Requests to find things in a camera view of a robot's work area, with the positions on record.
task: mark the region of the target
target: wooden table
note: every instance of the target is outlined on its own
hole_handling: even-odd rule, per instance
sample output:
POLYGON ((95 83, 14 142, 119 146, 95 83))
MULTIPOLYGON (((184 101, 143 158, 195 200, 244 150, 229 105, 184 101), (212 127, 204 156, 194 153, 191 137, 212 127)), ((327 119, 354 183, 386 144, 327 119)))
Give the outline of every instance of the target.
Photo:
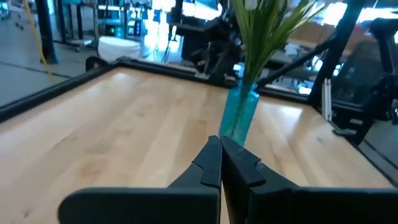
MULTIPOLYGON (((167 186, 218 133, 227 92, 117 68, 0 124, 1 223, 57 223, 83 187, 167 186)), ((262 97, 246 147, 299 185, 391 187, 331 130, 309 106, 262 97)))

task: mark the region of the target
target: black table frame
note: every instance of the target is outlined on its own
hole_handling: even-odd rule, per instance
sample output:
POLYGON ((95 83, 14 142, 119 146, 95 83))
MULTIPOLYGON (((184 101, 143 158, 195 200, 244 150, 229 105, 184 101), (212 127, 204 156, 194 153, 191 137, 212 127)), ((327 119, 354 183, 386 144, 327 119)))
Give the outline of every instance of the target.
MULTIPOLYGON (((212 83, 209 82, 208 80, 195 77, 193 72, 189 72, 187 70, 181 70, 175 67, 170 67, 158 63, 145 62, 143 60, 132 60, 129 58, 121 58, 115 61, 114 63, 107 64, 106 62, 96 57, 90 57, 86 61, 86 69, 87 69, 86 73, 70 78, 64 82, 58 83, 46 89, 43 89, 37 93, 25 96, 19 100, 13 101, 4 106, 0 106, 0 122, 13 118, 25 111, 28 111, 36 106, 39 106, 42 103, 45 103, 46 101, 56 98, 118 67, 131 68, 144 72, 150 72, 157 75, 166 75, 168 77, 181 78, 184 80, 205 83, 208 85, 219 86, 223 88, 233 87, 231 84, 227 83, 212 83)), ((268 96, 281 100, 293 101, 296 103, 314 106, 310 103, 310 101, 308 101, 308 97, 295 93, 289 93, 286 91, 275 90, 270 88, 260 88, 258 89, 258 93, 262 96, 268 96)), ((358 109, 357 107, 342 102, 334 102, 333 110, 344 111, 344 113, 347 114, 352 113, 364 116, 364 112, 358 109)), ((382 174, 384 174, 386 178, 388 178, 393 185, 398 186, 398 170, 395 167, 393 167, 390 163, 388 163, 388 161, 385 158, 379 155, 376 150, 374 149, 372 150, 371 147, 369 147, 369 149, 362 149, 358 147, 358 145, 355 144, 352 139, 348 138, 346 139, 371 164, 373 164, 382 174)))

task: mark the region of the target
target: white stool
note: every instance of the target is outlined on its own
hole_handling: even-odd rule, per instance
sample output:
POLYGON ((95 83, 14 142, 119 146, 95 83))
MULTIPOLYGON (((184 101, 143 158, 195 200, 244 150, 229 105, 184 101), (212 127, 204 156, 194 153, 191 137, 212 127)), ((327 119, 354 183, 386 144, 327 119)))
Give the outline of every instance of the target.
POLYGON ((108 62, 113 62, 122 56, 138 58, 140 51, 141 44, 133 40, 104 36, 98 41, 99 56, 108 62))

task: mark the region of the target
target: blue glass vase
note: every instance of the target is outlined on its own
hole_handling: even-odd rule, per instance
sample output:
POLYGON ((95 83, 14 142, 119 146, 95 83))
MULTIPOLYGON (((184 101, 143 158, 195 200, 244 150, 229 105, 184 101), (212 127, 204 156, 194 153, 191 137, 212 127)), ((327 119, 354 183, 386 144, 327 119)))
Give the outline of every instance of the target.
POLYGON ((244 145, 251 120, 256 111, 259 95, 254 90, 257 85, 243 85, 230 89, 226 100, 223 119, 218 136, 227 136, 241 146, 244 145))

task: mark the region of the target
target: green plant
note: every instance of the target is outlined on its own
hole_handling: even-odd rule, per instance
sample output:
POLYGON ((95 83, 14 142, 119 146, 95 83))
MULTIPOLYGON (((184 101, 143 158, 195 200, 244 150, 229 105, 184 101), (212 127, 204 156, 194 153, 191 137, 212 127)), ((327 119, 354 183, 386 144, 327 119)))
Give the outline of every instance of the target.
POLYGON ((301 0, 289 9, 290 0, 231 0, 244 44, 245 69, 243 84, 251 85, 262 68, 286 43, 289 35, 308 22, 323 7, 309 13, 316 0, 301 0), (257 6, 246 9, 245 1, 255 1, 257 6))

